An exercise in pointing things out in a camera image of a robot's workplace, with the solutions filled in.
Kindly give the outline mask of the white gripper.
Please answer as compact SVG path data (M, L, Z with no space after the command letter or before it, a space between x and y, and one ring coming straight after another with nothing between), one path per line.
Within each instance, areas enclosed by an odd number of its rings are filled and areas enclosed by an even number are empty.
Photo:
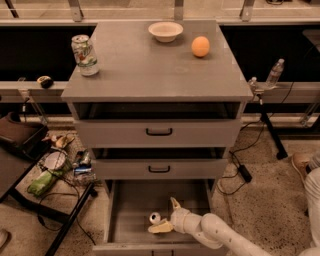
M153 234L169 233L173 229L182 234L195 234L199 231L200 216L187 209L181 208L180 203L174 197L171 197L170 201L174 209L170 221L163 219L151 225L148 231Z

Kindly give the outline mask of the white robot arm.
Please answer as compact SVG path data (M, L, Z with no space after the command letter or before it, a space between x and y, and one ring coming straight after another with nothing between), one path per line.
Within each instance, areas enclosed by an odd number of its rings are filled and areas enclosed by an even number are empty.
M150 226L150 233L168 233L176 231L189 234L201 244L210 249L221 245L229 248L237 256L272 256L261 247L244 238L230 228L216 214L208 213L203 216L194 214L182 208L175 198L171 198L173 213L170 220L163 219ZM302 251L298 256L320 256L320 201L308 198L308 213L311 225L313 246Z

